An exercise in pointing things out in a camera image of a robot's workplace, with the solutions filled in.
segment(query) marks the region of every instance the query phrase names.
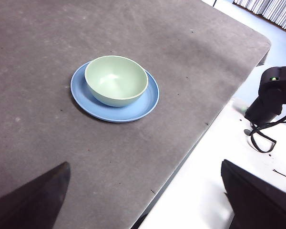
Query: plate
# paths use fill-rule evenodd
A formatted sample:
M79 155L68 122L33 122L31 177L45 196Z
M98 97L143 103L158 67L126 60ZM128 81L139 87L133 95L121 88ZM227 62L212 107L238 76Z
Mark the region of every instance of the plate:
M91 94L85 80L85 69L90 62L85 63L73 74L71 79L71 93L77 104L90 115L113 123L127 123L148 115L159 100L159 87L152 75L148 75L148 87L141 97L134 103L124 107L107 106L99 102Z

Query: gray felt surface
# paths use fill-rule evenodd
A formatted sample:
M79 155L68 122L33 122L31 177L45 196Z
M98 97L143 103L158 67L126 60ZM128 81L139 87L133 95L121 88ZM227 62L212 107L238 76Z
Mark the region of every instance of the gray felt surface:
M0 0L0 196L69 161L54 228L131 227L269 47L199 0ZM158 82L145 118L107 123L73 100L74 71L107 54Z

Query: white surface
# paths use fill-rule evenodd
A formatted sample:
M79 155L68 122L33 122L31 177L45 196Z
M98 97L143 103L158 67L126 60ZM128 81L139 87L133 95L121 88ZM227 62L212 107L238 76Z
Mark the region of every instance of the white surface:
M272 171L286 175L286 125L264 131L277 145L271 156L259 153L244 134L249 122L232 102L210 126L139 229L229 228L233 212L220 174L224 159L286 192L286 177Z

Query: table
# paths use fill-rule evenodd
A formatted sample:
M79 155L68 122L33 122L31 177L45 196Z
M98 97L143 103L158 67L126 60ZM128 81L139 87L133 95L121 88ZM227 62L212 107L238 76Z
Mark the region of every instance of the table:
M270 154L261 154L244 134L250 123L234 102L215 119L139 229L228 229L234 214L221 178L224 159L286 192L286 177L272 171L286 175L286 125L264 130L277 145ZM259 141L265 149L269 144Z
M130 228L269 47L199 0L0 0L0 196L69 161L54 228ZM74 71L108 54L158 82L145 118L74 102Z

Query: green bowl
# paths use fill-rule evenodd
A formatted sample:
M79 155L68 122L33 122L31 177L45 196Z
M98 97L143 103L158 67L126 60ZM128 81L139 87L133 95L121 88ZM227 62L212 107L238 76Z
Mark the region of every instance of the green bowl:
M122 56L102 56L85 69L92 95L109 106L126 106L137 100L148 86L145 70Z

